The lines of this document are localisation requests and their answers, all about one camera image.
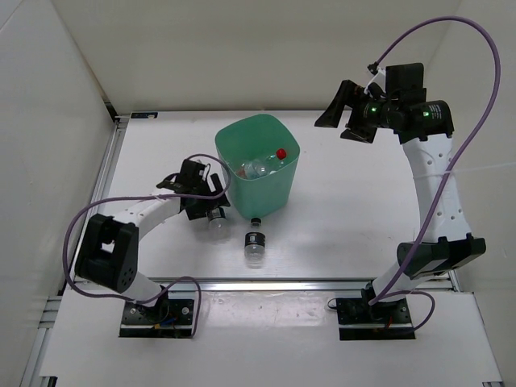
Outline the clear bottle black label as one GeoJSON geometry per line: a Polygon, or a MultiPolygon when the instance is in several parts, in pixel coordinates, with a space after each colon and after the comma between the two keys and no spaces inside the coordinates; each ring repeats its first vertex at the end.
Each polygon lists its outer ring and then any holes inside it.
{"type": "Polygon", "coordinates": [[[225,239],[228,235],[229,226],[225,210],[217,207],[207,212],[208,227],[214,239],[225,239]]]}

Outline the red label bottle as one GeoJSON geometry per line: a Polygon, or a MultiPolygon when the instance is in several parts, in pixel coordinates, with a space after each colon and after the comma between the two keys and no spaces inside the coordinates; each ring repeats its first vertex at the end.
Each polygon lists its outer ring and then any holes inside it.
{"type": "Polygon", "coordinates": [[[237,169],[236,175],[246,180],[255,180],[268,176],[283,168],[286,157],[286,150],[279,148],[270,156],[245,161],[237,169]]]}

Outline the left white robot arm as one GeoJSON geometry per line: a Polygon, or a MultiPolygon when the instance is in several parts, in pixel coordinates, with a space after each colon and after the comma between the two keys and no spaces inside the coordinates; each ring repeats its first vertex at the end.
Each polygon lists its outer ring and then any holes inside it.
{"type": "Polygon", "coordinates": [[[95,214],[86,225],[74,272],[100,285],[118,298],[133,304],[152,323],[170,314],[168,290],[138,270],[139,242],[166,220],[187,214],[190,220],[207,218],[228,207],[226,191],[218,174],[203,176],[173,173],[145,197],[108,198],[108,202],[133,201],[135,204],[114,214],[95,214]]]}

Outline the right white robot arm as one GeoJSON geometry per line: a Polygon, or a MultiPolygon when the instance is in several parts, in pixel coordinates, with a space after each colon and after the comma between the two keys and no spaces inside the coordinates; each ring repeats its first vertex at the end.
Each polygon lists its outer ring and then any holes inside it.
{"type": "Polygon", "coordinates": [[[453,174],[454,131],[449,105],[427,100],[422,82],[382,89],[341,82],[331,104],[316,120],[318,127],[337,127],[345,108],[351,113],[342,138],[372,143],[379,129],[390,129],[409,161],[420,215],[415,241],[400,243],[397,260],[364,290],[362,312],[378,323],[395,302],[421,283],[481,256],[486,242],[469,226],[453,174]]]}

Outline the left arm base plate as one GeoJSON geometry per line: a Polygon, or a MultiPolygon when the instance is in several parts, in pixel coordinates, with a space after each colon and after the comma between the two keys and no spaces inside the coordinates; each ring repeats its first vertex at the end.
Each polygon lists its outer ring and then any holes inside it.
{"type": "Polygon", "coordinates": [[[190,339],[194,330],[196,301],[169,293],[153,307],[126,302],[119,325],[120,338],[190,339]]]}

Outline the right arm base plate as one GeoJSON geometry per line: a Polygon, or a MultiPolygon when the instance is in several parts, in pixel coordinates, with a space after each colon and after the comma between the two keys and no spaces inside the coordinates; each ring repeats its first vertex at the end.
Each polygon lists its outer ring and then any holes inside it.
{"type": "Polygon", "coordinates": [[[415,339],[406,298],[374,306],[362,298],[331,298],[327,308],[337,314],[340,341],[415,339]]]}

